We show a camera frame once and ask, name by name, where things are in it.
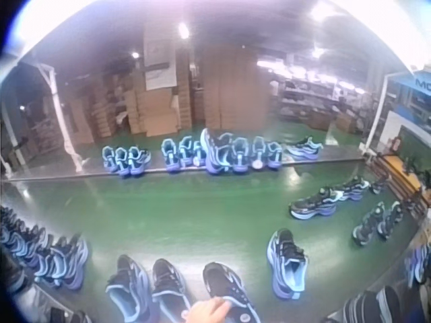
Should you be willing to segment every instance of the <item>ceiling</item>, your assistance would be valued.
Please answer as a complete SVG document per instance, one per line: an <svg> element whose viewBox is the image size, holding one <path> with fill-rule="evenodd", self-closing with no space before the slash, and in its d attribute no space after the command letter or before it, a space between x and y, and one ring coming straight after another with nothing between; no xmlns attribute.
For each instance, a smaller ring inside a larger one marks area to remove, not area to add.
<svg viewBox="0 0 431 323"><path fill-rule="evenodd" d="M316 23L317 0L97 1L78 12L40 42L29 55L57 70L67 81L104 64L142 51L143 25L161 12L176 15L191 30L190 42L231 42L262 48L280 58L295 53L347 79L365 81L368 62L380 57L398 65L391 51L349 15ZM312 60L314 47L326 48Z"/></svg>

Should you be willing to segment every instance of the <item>human hand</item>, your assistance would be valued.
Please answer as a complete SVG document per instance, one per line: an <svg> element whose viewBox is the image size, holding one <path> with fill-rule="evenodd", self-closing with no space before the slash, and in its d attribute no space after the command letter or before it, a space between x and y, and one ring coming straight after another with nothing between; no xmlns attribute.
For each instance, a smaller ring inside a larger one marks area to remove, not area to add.
<svg viewBox="0 0 431 323"><path fill-rule="evenodd" d="M220 297L198 301L190 309L186 323L223 323L231 306Z"/></svg>

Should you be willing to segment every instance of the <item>white pillar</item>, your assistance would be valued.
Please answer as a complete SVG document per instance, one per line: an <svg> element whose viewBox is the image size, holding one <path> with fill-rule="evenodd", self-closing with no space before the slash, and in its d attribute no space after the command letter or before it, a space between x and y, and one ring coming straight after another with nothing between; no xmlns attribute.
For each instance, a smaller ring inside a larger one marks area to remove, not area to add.
<svg viewBox="0 0 431 323"><path fill-rule="evenodd" d="M69 136L69 131L66 127L65 117L63 115L63 110L61 109L61 103L59 99L59 94L57 92L57 82L55 80L55 70L51 66L43 65L41 69L44 69L48 72L47 81L48 85L51 88L51 94L53 95L54 109L55 114L57 115L57 119L59 121L61 134L63 135L65 141L65 151L71 156L73 163L76 167L76 172L82 171L82 158L75 152L75 148L73 147L72 141Z"/></svg>

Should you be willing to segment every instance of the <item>green floor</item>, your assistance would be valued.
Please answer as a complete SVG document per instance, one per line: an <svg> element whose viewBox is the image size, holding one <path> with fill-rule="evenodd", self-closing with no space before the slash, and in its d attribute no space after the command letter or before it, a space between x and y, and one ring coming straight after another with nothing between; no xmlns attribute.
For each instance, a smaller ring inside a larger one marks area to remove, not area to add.
<svg viewBox="0 0 431 323"><path fill-rule="evenodd" d="M407 247L417 225L406 217L387 242L378 237L357 247L351 232L391 192L367 193L344 202L329 218L299 221L288 204L355 174L372 180L361 163L315 164L248 176L205 173L147 175L142 179L91 178L4 184L2 203L13 206L28 225L45 226L56 237L82 232L92 247L79 293L61 297L97 322L122 322L104 294L117 257L128 254L150 273L166 258L184 275L190 292L207 299L202 270L211 261L231 266L244 280L262 322L316 322L380 277ZM310 258L306 291L298 301L280 301L271 290L266 248L272 233L289 228Z"/></svg>
<svg viewBox="0 0 431 323"><path fill-rule="evenodd" d="M177 142L179 142L185 135L193 135L195 139L198 139L202 128L203 125L197 125L193 130L180 131L178 134L171 135L171 137ZM241 135L250 137L251 140L253 140L252 138L255 135L264 135L265 138L276 141L285 141L287 137L289 141L293 142L302 140L305 136L312 135L314 141L316 142L330 143L332 145L354 145L356 147L359 146L360 142L360 136L340 131L337 127L335 127L335 125L330 127L329 131L320 131L312 129L303 123L286 122L280 120L269 121L269 126L265 131L263 131L263 133L243 133ZM99 158L102 148L105 145L110 145L112 147L129 147L131 145L138 145L140 147L155 151L160 150L163 139L166 137L167 136L146 137L145 135L131 135L129 131L123 130L116 133L113 137L100 139L95 144L77 145L75 150L84 159L89 157ZM32 161L30 161L28 166L30 168L34 168L53 163L72 164L72 161L65 150L60 148L56 151L37 156Z"/></svg>

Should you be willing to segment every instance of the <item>blue sneaker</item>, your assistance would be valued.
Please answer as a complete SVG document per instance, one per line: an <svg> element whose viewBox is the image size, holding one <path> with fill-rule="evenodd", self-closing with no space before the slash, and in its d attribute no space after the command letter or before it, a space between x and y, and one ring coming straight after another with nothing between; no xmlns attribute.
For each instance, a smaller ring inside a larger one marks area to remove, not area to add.
<svg viewBox="0 0 431 323"><path fill-rule="evenodd" d="M158 259L153 266L153 300L172 323L185 322L191 308L186 296L186 285L181 274L164 259Z"/></svg>
<svg viewBox="0 0 431 323"><path fill-rule="evenodd" d="M282 165L283 149L281 145L273 141L268 143L268 167L277 170Z"/></svg>
<svg viewBox="0 0 431 323"><path fill-rule="evenodd" d="M286 150L297 159L317 159L322 147L321 143L313 143L312 137L308 136L297 143L286 145Z"/></svg>
<svg viewBox="0 0 431 323"><path fill-rule="evenodd" d="M234 172L245 173L248 171L248 140L238 137L232 143L232 168Z"/></svg>
<svg viewBox="0 0 431 323"><path fill-rule="evenodd" d="M158 322L160 309L153 302L147 273L128 256L119 257L117 273L109 279L105 292L121 311L125 323Z"/></svg>
<svg viewBox="0 0 431 323"><path fill-rule="evenodd" d="M178 145L180 163L182 167L193 165L193 140L191 136L184 137Z"/></svg>
<svg viewBox="0 0 431 323"><path fill-rule="evenodd" d="M251 167L255 170L261 170L266 164L267 144L263 137L257 136L253 140L251 149Z"/></svg>
<svg viewBox="0 0 431 323"><path fill-rule="evenodd" d="M214 139L205 128L201 133L201 145L207 156L205 166L210 174L227 172L231 168L228 160L232 145L231 133L224 133L218 139Z"/></svg>
<svg viewBox="0 0 431 323"><path fill-rule="evenodd" d="M260 323L244 283L232 269L219 262L211 262L203 269L203 281L211 297L221 297L232 304L227 322Z"/></svg>
<svg viewBox="0 0 431 323"><path fill-rule="evenodd" d="M385 204L379 202L371 212L367 213L363 218L361 224L353 229L353 239L360 245L365 246L371 241L377 225L382 221L385 214Z"/></svg>
<svg viewBox="0 0 431 323"><path fill-rule="evenodd" d="M341 201L346 201L348 199L358 201L362 199L362 194L369 186L370 183L361 176L355 176L349 182L341 185L335 185L333 189L343 192L343 196L340 198Z"/></svg>
<svg viewBox="0 0 431 323"><path fill-rule="evenodd" d="M151 153L146 149L139 149L137 146L129 148L130 174L137 176L145 172L145 166L151 160Z"/></svg>
<svg viewBox="0 0 431 323"><path fill-rule="evenodd" d="M321 188L316 195L291 203L290 214L300 220L308 220L316 214L330 216L335 212L336 202L342 196L342 191L329 187Z"/></svg>
<svg viewBox="0 0 431 323"><path fill-rule="evenodd" d="M162 153L166 163L166 170L170 173L180 170L180 159L176 150L175 142L172 139L165 139L162 142Z"/></svg>
<svg viewBox="0 0 431 323"><path fill-rule="evenodd" d="M119 170L119 167L115 162L114 150L111 147L109 146L103 147L102 158L103 158L103 166L105 167L105 170L107 172L115 173L117 170Z"/></svg>
<svg viewBox="0 0 431 323"><path fill-rule="evenodd" d="M196 140L193 143L193 165L196 167L200 167L205 165L205 159L207 157L207 154L205 150L203 150L201 142L199 140Z"/></svg>
<svg viewBox="0 0 431 323"><path fill-rule="evenodd" d="M119 147L115 150L115 163L119 167L117 173L120 176L125 177L130 174L129 154L126 149Z"/></svg>
<svg viewBox="0 0 431 323"><path fill-rule="evenodd" d="M267 258L273 269L274 293L282 299L298 299L305 290L308 258L294 243L292 232L281 229L272 235Z"/></svg>

